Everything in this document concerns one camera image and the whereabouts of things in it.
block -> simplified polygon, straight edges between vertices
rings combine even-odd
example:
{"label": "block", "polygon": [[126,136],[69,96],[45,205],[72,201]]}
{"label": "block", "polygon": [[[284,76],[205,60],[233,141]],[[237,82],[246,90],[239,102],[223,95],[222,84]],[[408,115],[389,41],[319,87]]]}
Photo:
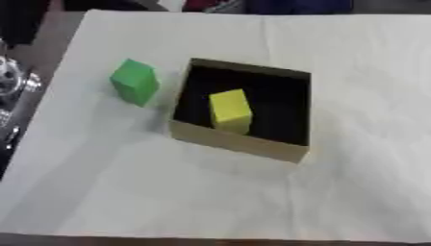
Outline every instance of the block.
{"label": "block", "polygon": [[154,69],[130,59],[111,76],[111,82],[124,101],[140,107],[143,107],[159,89]]}
{"label": "block", "polygon": [[221,131],[245,135],[253,113],[242,89],[210,95],[213,126]]}

tabletop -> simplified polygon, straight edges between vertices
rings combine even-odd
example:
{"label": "tabletop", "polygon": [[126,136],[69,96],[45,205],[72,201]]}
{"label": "tabletop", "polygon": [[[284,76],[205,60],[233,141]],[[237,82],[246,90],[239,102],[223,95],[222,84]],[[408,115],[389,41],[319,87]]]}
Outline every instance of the tabletop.
{"label": "tabletop", "polygon": [[[430,24],[89,12],[0,185],[0,231],[429,240]],[[310,154],[294,165],[172,139],[194,57],[312,72]],[[156,67],[144,109],[109,84],[126,58]]]}

green cube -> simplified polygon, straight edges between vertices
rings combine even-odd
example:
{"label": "green cube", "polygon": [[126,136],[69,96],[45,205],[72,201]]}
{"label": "green cube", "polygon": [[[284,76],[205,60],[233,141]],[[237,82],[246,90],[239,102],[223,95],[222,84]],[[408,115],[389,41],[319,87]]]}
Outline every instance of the green cube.
{"label": "green cube", "polygon": [[128,59],[111,76],[119,96],[126,102],[143,107],[159,89],[154,69]]}

brown box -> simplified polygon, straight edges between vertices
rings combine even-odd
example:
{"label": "brown box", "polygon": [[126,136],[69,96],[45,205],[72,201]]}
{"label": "brown box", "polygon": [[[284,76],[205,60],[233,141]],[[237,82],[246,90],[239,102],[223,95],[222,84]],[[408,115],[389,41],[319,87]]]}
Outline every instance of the brown box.
{"label": "brown box", "polygon": [[[242,88],[253,111],[247,135],[213,128],[209,95]],[[300,162],[309,150],[311,74],[192,59],[169,122],[174,138]]]}

yellow cube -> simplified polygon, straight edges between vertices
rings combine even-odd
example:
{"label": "yellow cube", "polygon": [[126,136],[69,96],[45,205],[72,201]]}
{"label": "yellow cube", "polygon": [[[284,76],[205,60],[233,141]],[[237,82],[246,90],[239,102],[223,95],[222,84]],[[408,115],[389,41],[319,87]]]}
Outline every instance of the yellow cube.
{"label": "yellow cube", "polygon": [[248,133],[253,113],[242,89],[212,94],[210,104],[216,129],[240,135]]}

